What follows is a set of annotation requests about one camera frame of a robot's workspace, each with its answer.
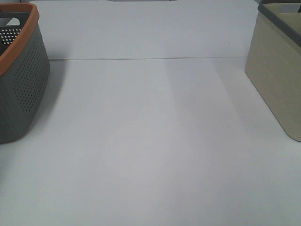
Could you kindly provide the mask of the grey perforated basket orange rim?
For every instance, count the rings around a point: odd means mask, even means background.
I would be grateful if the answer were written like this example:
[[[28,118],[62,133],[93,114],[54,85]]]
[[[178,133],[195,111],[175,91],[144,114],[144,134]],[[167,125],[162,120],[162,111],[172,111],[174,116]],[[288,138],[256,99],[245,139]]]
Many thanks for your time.
[[[1,18],[19,25],[0,28],[0,141],[24,136],[37,113],[48,82],[50,64],[31,3],[2,3]]]

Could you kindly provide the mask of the beige basket grey rim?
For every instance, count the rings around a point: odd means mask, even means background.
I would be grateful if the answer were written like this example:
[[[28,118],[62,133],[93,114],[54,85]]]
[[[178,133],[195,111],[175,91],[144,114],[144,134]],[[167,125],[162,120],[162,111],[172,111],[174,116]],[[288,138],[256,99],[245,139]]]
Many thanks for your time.
[[[301,140],[301,2],[261,0],[245,73],[293,140]]]

